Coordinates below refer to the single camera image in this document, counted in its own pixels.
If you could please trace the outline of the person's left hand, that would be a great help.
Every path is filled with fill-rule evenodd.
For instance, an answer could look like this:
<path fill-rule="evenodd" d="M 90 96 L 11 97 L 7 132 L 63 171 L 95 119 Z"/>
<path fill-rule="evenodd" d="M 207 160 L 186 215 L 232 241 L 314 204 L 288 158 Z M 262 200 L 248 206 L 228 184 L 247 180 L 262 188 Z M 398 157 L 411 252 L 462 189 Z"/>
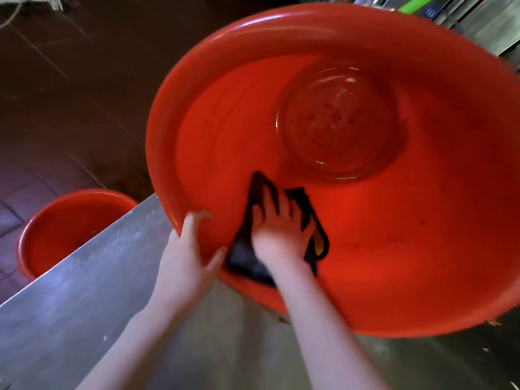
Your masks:
<path fill-rule="evenodd" d="M 205 275 L 204 264 L 211 258 L 200 253 L 200 222 L 212 215 L 207 210 L 186 214 L 180 234 L 172 230 L 163 251 L 158 276 L 147 309 L 170 325 L 179 323 L 204 298 L 214 279 Z"/>

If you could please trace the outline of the person's right hand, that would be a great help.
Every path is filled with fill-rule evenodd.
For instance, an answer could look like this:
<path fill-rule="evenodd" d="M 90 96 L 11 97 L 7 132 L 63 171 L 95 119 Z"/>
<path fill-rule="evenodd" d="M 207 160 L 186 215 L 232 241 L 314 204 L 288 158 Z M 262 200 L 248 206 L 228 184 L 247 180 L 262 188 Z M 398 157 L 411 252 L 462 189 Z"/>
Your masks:
<path fill-rule="evenodd" d="M 279 221 L 279 210 L 276 210 L 271 193 L 267 186 L 263 190 L 263 211 L 265 221 L 261 232 L 251 238 L 254 253 L 276 279 L 285 275 L 313 272 L 304 260 L 306 252 L 302 252 L 302 214 L 298 205 L 292 204 L 292 225 L 284 228 Z"/>

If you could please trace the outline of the dark cleaning cloth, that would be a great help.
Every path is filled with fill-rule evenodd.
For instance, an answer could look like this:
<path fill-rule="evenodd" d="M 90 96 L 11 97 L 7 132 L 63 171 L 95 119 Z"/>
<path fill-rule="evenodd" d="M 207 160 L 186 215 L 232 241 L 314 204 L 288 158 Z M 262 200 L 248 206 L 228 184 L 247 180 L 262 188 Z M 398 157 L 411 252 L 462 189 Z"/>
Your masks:
<path fill-rule="evenodd" d="M 250 280 L 274 288 L 275 283 L 267 268 L 258 260 L 257 256 L 255 255 L 251 242 L 251 232 L 253 225 L 252 207 L 254 205 L 258 205 L 261 209 L 264 208 L 264 186 L 267 186 L 269 189 L 276 210 L 279 210 L 279 194 L 277 187 L 261 171 L 255 171 L 253 173 L 248 190 L 248 199 L 246 202 L 243 221 L 231 245 L 226 267 L 231 272 L 243 275 Z M 302 214 L 302 230 L 308 226 L 311 220 L 313 220 L 316 225 L 315 232 L 312 238 L 309 240 L 304 260 L 311 268 L 314 276 L 317 276 L 317 264 L 319 261 L 324 259 L 329 252 L 329 238 L 322 227 L 322 224 L 310 201 L 309 195 L 306 193 L 304 187 L 284 189 L 284 194 L 287 196 L 289 201 L 294 201 L 300 208 Z"/>

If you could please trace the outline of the large red plastic basin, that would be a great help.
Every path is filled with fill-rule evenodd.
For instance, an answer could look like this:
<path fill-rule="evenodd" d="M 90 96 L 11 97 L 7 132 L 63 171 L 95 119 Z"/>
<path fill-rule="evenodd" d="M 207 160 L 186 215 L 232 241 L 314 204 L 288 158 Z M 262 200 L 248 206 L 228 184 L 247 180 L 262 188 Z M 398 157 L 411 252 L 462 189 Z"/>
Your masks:
<path fill-rule="evenodd" d="M 406 144 L 371 177 L 317 177 L 276 131 L 283 88 L 325 59 L 375 72 L 397 95 Z M 330 242 L 317 281 L 360 334 L 445 334 L 520 304 L 520 78 L 426 19 L 314 3 L 225 26 L 160 85 L 146 157 L 177 231 L 190 210 L 213 214 L 204 254 L 231 249 L 255 171 L 279 193 L 304 187 Z M 226 266 L 219 277 L 287 312 L 275 287 Z"/>

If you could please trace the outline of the person's right forearm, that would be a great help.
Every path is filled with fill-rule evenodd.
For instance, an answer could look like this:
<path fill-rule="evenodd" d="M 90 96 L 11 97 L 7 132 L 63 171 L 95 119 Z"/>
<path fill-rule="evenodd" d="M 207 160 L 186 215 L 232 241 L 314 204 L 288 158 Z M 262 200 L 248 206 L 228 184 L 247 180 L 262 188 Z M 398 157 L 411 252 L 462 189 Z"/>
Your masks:
<path fill-rule="evenodd" d="M 301 259 L 269 262 L 313 390 L 391 390 Z"/>

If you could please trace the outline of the person's left forearm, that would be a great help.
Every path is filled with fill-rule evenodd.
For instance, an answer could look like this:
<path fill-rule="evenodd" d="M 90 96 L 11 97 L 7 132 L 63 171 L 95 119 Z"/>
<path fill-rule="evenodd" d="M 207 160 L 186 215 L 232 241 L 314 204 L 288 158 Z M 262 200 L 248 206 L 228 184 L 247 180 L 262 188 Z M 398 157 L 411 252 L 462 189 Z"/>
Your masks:
<path fill-rule="evenodd" d="M 183 310 L 147 304 L 75 390 L 146 390 L 185 317 Z"/>

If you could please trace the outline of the clear glass bowl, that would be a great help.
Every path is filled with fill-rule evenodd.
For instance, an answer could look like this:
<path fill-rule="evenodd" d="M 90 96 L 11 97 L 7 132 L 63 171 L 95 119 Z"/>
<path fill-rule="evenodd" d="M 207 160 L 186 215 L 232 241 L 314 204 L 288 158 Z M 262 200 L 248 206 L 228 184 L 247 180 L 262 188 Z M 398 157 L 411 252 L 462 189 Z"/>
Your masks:
<path fill-rule="evenodd" d="M 371 177 L 407 140 L 391 85 L 346 60 L 315 62 L 292 78 L 277 99 L 275 125 L 296 164 L 326 179 Z"/>

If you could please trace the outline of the small red plastic basin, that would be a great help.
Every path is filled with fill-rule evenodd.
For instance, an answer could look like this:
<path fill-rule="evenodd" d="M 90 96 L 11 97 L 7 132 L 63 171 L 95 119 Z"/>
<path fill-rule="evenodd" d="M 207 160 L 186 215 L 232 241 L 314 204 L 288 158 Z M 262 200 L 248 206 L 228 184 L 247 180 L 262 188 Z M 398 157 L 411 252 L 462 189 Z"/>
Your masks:
<path fill-rule="evenodd" d="M 136 208 L 133 198 L 108 189 L 83 189 L 43 207 L 17 243 L 17 267 L 29 282 Z"/>

